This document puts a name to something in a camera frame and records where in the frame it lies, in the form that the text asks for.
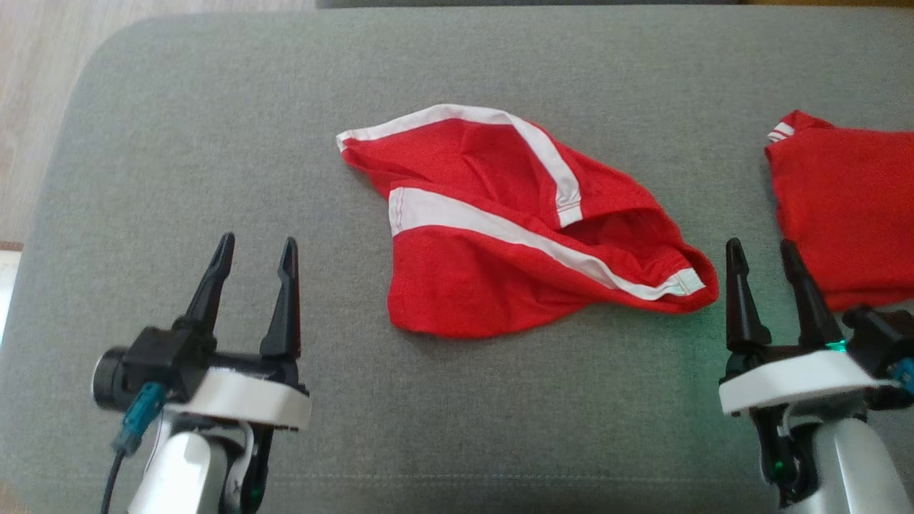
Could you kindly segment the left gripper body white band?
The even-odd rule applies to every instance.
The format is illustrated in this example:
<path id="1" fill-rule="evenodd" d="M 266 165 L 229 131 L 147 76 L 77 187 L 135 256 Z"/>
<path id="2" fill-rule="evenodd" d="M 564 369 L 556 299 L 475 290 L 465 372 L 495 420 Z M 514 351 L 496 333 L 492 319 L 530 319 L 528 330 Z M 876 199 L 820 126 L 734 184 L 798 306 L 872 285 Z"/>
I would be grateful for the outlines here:
<path id="1" fill-rule="evenodd" d="M 278 430 L 305 430 L 307 388 L 295 373 L 209 368 L 190 401 L 166 408 L 166 514 L 257 514 Z"/>

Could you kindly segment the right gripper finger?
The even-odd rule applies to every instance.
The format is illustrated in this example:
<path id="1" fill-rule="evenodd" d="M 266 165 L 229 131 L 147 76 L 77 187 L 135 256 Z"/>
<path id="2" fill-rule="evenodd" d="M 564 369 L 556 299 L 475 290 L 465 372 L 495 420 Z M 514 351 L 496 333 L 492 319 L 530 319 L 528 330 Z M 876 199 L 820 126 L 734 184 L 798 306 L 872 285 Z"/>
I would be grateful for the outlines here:
<path id="1" fill-rule="evenodd" d="M 809 272 L 796 244 L 784 238 L 780 243 L 781 261 L 797 308 L 800 347 L 844 349 L 845 336 L 825 302 L 812 273 Z"/>
<path id="2" fill-rule="evenodd" d="M 770 330 L 758 316 L 752 296 L 748 274 L 750 267 L 745 259 L 739 238 L 731 238 L 725 245 L 727 277 L 725 277 L 725 309 L 727 309 L 727 349 L 732 353 L 750 353 L 767 347 L 773 342 Z"/>

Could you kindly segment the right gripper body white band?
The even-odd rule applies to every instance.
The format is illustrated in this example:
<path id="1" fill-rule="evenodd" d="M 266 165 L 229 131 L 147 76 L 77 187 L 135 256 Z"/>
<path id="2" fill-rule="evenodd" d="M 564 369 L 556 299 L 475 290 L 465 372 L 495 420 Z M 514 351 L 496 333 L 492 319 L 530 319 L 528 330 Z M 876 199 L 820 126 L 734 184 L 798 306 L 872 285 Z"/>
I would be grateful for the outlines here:
<path id="1" fill-rule="evenodd" d="M 891 510 L 895 466 L 865 420 L 876 381 L 848 354 L 814 351 L 721 383 L 724 413 L 756 427 L 760 470 L 781 510 Z"/>

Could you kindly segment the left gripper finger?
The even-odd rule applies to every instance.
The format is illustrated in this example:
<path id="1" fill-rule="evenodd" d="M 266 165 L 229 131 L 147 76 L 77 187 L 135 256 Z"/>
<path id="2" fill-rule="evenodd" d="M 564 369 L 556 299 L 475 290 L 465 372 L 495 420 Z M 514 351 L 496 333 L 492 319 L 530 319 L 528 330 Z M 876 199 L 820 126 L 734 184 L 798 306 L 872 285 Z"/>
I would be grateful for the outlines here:
<path id="1" fill-rule="evenodd" d="M 261 341 L 260 355 L 297 361 L 301 357 L 301 309 L 299 248 L 293 237 L 285 241 L 277 274 L 280 290 L 270 326 Z"/>
<path id="2" fill-rule="evenodd" d="M 222 235 L 185 315 L 174 322 L 174 329 L 193 330 L 199 334 L 214 332 L 223 286 L 231 273 L 235 244 L 233 232 Z"/>

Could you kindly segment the red basketball jersey white sleeves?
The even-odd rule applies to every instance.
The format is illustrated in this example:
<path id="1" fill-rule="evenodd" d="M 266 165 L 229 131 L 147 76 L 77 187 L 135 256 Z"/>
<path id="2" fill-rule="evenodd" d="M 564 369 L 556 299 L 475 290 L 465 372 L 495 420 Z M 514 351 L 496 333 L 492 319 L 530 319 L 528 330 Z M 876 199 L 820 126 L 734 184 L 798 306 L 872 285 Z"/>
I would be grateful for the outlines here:
<path id="1" fill-rule="evenodd" d="M 796 110 L 770 131 L 765 156 L 781 233 L 829 309 L 914 300 L 914 131 Z"/>

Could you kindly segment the red shorts white stripes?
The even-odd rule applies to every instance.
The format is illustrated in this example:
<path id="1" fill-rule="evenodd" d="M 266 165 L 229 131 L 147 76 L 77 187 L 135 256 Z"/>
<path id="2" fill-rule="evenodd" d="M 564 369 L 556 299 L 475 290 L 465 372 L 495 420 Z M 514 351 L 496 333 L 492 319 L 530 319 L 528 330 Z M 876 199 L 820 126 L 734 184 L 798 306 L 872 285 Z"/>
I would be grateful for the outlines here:
<path id="1" fill-rule="evenodd" d="M 336 143 L 388 202 L 397 328 L 490 338 L 594 303 L 694 313 L 718 300 L 713 264 L 647 188 L 532 121 L 437 104 Z"/>

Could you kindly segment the grey fabric ottoman seat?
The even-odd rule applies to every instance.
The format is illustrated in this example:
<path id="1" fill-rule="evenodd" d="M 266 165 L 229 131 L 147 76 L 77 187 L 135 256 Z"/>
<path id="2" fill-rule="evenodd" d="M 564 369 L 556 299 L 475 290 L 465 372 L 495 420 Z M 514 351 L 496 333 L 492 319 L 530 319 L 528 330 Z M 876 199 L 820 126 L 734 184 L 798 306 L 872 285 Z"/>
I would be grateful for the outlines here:
<path id="1" fill-rule="evenodd" d="M 492 341 L 386 313 L 386 202 L 334 137 L 440 102 L 535 121 L 653 193 L 718 272 L 741 238 L 793 343 L 764 146 L 800 109 L 914 129 L 914 10 L 759 6 L 195 14 L 112 36 L 69 101 L 0 345 L 0 481 L 98 514 L 119 425 L 102 352 L 183 313 L 237 246 L 216 336 L 254 352 L 287 237 L 311 423 L 275 436 L 262 514 L 768 514 L 750 422 L 722 414 L 722 303 L 597 305 Z"/>

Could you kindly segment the beige floor rug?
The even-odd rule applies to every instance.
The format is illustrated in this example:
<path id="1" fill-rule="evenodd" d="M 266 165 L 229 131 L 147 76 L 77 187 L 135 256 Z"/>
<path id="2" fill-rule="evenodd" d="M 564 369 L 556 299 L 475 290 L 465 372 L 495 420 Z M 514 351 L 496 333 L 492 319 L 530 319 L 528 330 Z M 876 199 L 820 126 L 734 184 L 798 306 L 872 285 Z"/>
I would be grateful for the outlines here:
<path id="1" fill-rule="evenodd" d="M 4 338 L 14 284 L 19 275 L 23 245 L 0 241 L 0 344 Z"/>

